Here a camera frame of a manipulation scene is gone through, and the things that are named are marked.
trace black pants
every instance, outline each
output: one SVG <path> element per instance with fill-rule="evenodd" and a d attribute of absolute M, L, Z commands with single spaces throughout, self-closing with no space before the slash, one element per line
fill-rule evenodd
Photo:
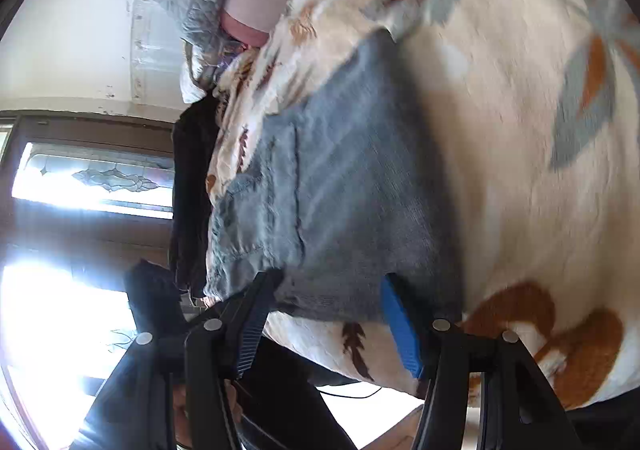
<path fill-rule="evenodd" d="M 242 443 L 248 450 L 355 450 L 316 389 L 353 381 L 263 337 L 254 364 L 234 384 Z"/>

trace black cable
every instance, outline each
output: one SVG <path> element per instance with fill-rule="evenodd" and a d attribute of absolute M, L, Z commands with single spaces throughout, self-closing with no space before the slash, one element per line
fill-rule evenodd
<path fill-rule="evenodd" d="M 374 394 L 379 393 L 381 390 L 382 387 L 380 386 L 378 390 L 373 391 L 369 396 L 343 396 L 341 394 L 333 394 L 331 392 L 325 392 L 324 390 L 318 389 L 320 394 L 326 394 L 327 396 L 332 396 L 334 398 L 348 398 L 348 400 L 366 400 L 367 398 L 372 397 Z"/>

